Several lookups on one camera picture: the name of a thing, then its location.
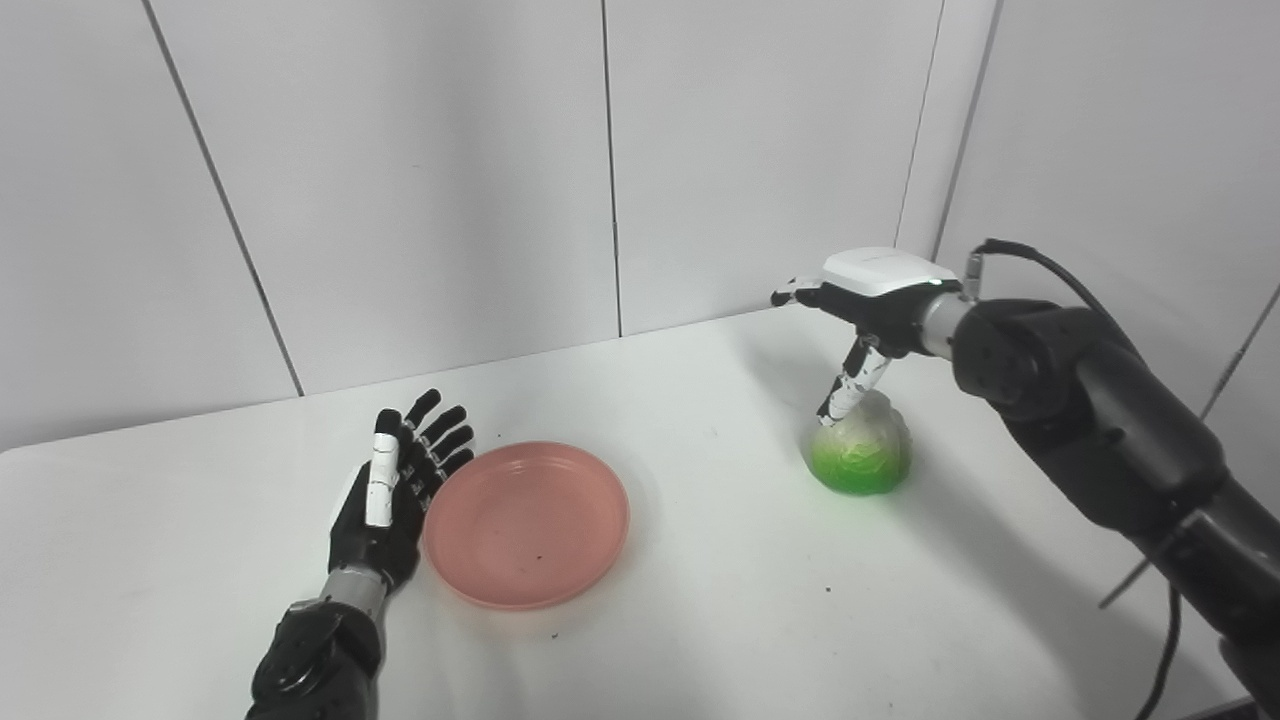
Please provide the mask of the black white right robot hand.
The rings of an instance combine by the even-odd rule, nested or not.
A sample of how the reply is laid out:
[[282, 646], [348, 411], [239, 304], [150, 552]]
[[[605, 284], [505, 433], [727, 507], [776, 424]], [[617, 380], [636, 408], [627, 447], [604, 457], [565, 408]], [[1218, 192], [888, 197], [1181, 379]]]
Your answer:
[[844, 420], [874, 388], [891, 361], [910, 354], [950, 360], [954, 336], [972, 307], [948, 269], [891, 247], [865, 247], [826, 259], [820, 274], [792, 278], [771, 305], [801, 304], [855, 329], [855, 341], [817, 416]]

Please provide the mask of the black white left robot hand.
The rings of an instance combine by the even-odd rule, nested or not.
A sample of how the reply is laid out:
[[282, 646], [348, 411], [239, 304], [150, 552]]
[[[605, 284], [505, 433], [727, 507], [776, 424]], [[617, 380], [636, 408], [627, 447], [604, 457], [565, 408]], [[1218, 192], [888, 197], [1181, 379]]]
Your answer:
[[463, 406], [444, 409], [431, 388], [407, 413], [381, 410], [370, 459], [360, 468], [330, 530], [328, 568], [366, 568], [389, 591], [415, 573], [426, 511], [475, 457]]

